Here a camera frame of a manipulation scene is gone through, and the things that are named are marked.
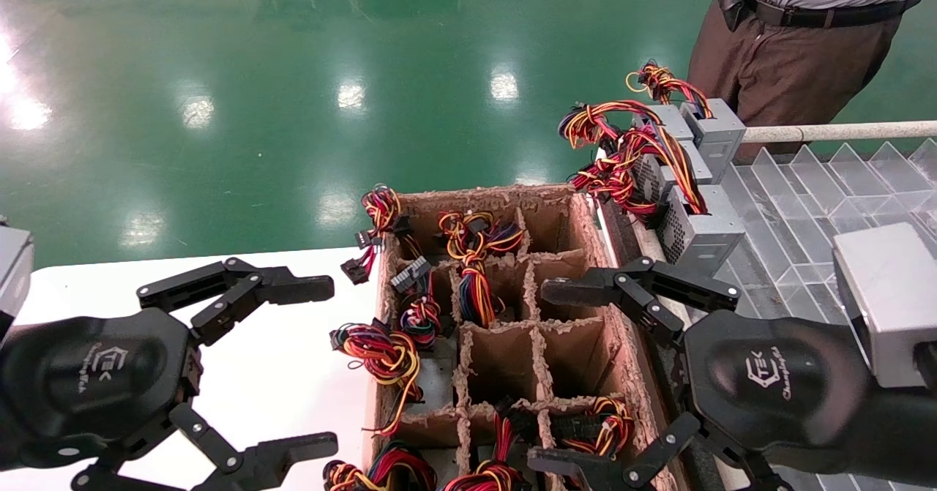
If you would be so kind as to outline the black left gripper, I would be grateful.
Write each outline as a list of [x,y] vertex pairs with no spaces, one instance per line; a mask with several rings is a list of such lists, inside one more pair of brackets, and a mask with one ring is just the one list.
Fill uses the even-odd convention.
[[[138,288],[134,315],[13,326],[2,345],[2,470],[143,457],[174,434],[168,414],[200,391],[198,345],[262,304],[334,296],[328,275],[227,258]],[[191,330],[168,314],[206,300]]]

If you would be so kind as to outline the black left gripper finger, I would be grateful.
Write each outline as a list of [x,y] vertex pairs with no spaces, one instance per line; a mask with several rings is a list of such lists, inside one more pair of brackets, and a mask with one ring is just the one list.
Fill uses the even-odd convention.
[[[217,430],[193,410],[178,404],[168,420],[215,466],[194,490],[268,490],[281,487],[291,468],[308,460],[337,454],[337,435],[332,432],[298,435],[264,441],[244,451],[235,451]],[[174,487],[118,474],[123,461],[104,458],[81,471],[72,481],[73,490],[173,490]]]

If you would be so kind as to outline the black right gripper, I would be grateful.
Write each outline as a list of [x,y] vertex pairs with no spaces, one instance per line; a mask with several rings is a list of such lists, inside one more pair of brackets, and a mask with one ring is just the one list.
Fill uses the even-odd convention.
[[[586,490],[653,490],[657,475],[697,441],[743,471],[748,489],[788,490],[769,461],[807,472],[856,472],[873,461],[862,451],[870,428],[861,424],[873,379],[846,326],[719,310],[737,307],[738,288],[645,255],[616,269],[591,267],[579,279],[546,279],[541,297],[557,307],[616,307],[658,345],[684,347],[700,415],[680,414],[626,468],[599,455],[533,448],[532,470],[571,476]],[[719,311],[686,332],[660,298]]]

